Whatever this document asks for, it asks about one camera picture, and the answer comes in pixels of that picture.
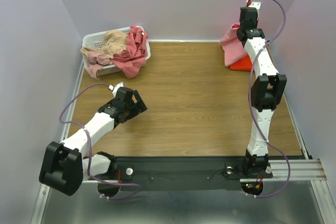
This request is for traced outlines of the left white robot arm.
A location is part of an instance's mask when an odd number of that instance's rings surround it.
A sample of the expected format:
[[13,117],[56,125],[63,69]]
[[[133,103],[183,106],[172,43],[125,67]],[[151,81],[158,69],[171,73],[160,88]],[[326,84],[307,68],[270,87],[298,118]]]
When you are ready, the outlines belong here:
[[106,152],[94,154],[93,146],[119,124],[147,110],[138,90],[123,83],[109,86],[113,99],[101,106],[92,119],[70,137],[51,142],[45,150],[39,182],[65,195],[73,195],[82,182],[92,179],[116,190],[136,187],[132,183],[133,165],[118,164],[117,158]]

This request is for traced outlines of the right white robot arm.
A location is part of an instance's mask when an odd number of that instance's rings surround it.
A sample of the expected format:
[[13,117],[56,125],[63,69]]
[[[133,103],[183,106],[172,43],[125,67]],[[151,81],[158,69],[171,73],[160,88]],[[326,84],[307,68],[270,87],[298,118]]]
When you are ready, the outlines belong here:
[[287,77],[275,68],[267,50],[267,41],[258,28],[260,2],[249,2],[240,9],[238,40],[252,62],[249,78],[248,102],[253,119],[251,137],[241,170],[253,177],[269,170],[268,136],[271,119],[279,105],[287,83]]

